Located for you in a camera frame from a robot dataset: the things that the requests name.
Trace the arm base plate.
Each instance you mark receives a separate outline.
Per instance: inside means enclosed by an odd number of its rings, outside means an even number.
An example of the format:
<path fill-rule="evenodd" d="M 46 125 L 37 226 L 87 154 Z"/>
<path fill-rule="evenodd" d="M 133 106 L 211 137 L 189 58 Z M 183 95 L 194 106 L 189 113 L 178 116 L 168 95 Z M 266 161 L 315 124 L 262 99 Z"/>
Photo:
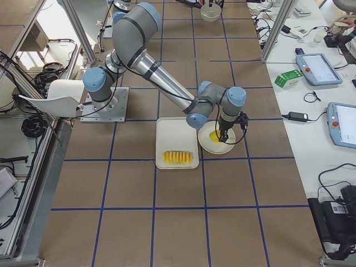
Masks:
<path fill-rule="evenodd" d="M 111 87 L 112 96 L 105 102 L 96 102 L 87 93 L 88 104 L 81 105 L 81 122 L 123 123 L 126 117 L 129 90 L 129 87 Z"/>

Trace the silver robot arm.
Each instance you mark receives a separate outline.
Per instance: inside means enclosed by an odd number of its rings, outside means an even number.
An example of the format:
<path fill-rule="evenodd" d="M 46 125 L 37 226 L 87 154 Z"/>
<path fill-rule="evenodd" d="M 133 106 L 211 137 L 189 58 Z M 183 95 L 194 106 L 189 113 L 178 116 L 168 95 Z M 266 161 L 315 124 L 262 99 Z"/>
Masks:
<path fill-rule="evenodd" d="M 108 101 L 113 95 L 111 86 L 125 71 L 130 71 L 153 84 L 184 112 L 192 128 L 202 128 L 214 108 L 219 107 L 222 112 L 214 131 L 220 142 L 227 143 L 228 131 L 236 123 L 243 134 L 247 133 L 248 117 L 241 111 L 246 100 L 243 88 L 234 86 L 227 89 L 204 81 L 197 96 L 193 96 L 147 52 L 147 42 L 161 29 L 162 22 L 156 8 L 141 2 L 120 15 L 112 27 L 113 50 L 108 54 L 108 62 L 90 68 L 83 77 L 84 87 L 94 102 Z"/>
<path fill-rule="evenodd" d="M 111 24 L 114 25 L 120 17 L 123 17 L 132 8 L 133 4 L 131 0 L 128 1 L 108 1 L 110 2 L 109 8 L 111 12 Z M 201 8 L 206 1 L 178 1 L 180 3 L 186 4 L 190 7 Z"/>

